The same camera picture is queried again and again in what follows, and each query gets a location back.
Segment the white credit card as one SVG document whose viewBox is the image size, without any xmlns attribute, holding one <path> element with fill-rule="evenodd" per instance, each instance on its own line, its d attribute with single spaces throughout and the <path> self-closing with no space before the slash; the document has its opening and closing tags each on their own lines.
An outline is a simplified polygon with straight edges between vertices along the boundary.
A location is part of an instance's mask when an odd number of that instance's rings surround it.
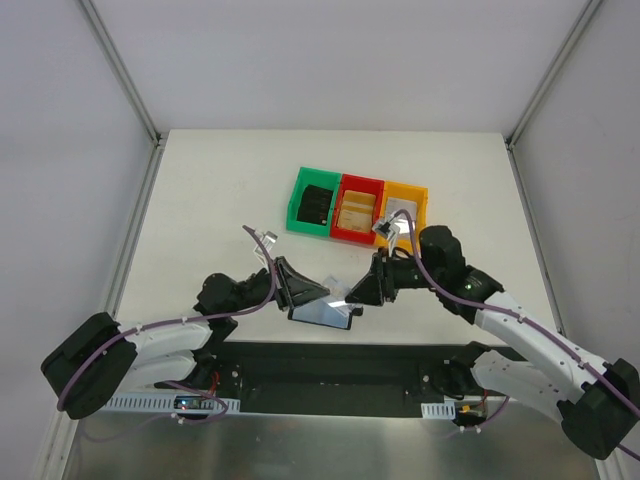
<svg viewBox="0 0 640 480">
<path fill-rule="evenodd" d="M 322 285 L 329 290 L 328 302 L 345 302 L 346 296 L 349 294 L 351 287 L 342 280 L 337 279 L 333 275 L 327 276 Z"/>
</svg>

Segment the black leather card holder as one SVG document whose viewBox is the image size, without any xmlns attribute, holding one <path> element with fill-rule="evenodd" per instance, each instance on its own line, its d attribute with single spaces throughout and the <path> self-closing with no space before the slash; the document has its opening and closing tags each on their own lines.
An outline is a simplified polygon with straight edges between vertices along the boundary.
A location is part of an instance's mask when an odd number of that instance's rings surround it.
<svg viewBox="0 0 640 480">
<path fill-rule="evenodd" d="M 362 305 L 347 303 L 343 298 L 327 296 L 296 307 L 288 313 L 288 319 L 327 328 L 350 330 L 353 318 L 363 313 Z"/>
</svg>

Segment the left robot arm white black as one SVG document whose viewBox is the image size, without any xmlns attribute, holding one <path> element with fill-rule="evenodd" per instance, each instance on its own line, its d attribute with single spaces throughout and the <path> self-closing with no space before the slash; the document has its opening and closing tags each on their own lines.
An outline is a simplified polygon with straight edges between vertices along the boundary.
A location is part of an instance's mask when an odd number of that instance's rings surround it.
<svg viewBox="0 0 640 480">
<path fill-rule="evenodd" d="M 237 327 L 237 317 L 270 302 L 293 311 L 329 293 L 283 257 L 242 281 L 214 273 L 196 297 L 195 316 L 126 327 L 107 312 L 96 313 L 43 360 L 40 370 L 58 398 L 58 410 L 73 420 L 96 413 L 117 393 L 166 380 L 199 389 L 209 382 L 208 361 Z"/>
</svg>

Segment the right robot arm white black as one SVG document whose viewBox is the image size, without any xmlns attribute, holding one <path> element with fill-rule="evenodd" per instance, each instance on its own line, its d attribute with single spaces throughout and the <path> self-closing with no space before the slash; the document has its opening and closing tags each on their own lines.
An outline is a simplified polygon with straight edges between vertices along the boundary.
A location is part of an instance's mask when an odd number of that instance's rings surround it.
<svg viewBox="0 0 640 480">
<path fill-rule="evenodd" d="M 498 281 L 467 264 L 448 227 L 426 227 L 417 241 L 420 253 L 413 258 L 399 258 L 386 248 L 374 253 L 347 302 L 382 306 L 402 289 L 429 289 L 450 313 L 522 357 L 512 361 L 470 343 L 450 362 L 446 395 L 493 390 L 557 422 L 594 459 L 605 460 L 621 448 L 639 421 L 638 370 L 624 359 L 609 362 L 543 327 Z"/>
</svg>

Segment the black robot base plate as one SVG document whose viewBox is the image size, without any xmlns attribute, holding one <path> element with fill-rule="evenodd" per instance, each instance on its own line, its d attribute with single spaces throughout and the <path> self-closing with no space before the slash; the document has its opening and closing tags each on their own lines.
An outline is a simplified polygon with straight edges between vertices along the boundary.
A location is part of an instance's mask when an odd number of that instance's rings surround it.
<svg viewBox="0 0 640 480">
<path fill-rule="evenodd" d="M 418 418 L 445 394 L 479 396 L 462 369 L 488 346 L 224 342 L 183 385 L 243 413 Z"/>
</svg>

